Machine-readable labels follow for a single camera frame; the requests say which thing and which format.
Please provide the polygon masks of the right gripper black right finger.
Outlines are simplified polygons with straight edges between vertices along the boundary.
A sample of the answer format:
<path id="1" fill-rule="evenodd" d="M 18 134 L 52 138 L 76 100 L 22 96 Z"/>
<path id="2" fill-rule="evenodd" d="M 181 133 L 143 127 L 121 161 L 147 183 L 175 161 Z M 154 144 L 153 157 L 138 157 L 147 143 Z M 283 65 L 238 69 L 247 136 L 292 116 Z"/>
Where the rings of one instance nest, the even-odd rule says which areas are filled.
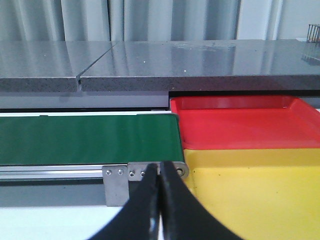
<path id="1" fill-rule="evenodd" d="M 160 163 L 161 214 L 166 240 L 240 240 L 189 191 L 172 162 Z"/>

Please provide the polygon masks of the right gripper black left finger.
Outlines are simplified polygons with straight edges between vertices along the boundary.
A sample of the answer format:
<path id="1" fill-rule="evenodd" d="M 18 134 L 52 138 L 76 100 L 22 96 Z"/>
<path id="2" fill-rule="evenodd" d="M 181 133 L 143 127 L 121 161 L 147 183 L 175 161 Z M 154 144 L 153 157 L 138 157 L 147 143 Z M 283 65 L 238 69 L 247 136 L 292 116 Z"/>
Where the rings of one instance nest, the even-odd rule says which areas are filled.
<path id="1" fill-rule="evenodd" d="M 160 222 L 158 193 L 158 166 L 151 163 L 119 213 L 90 239 L 157 240 Z"/>

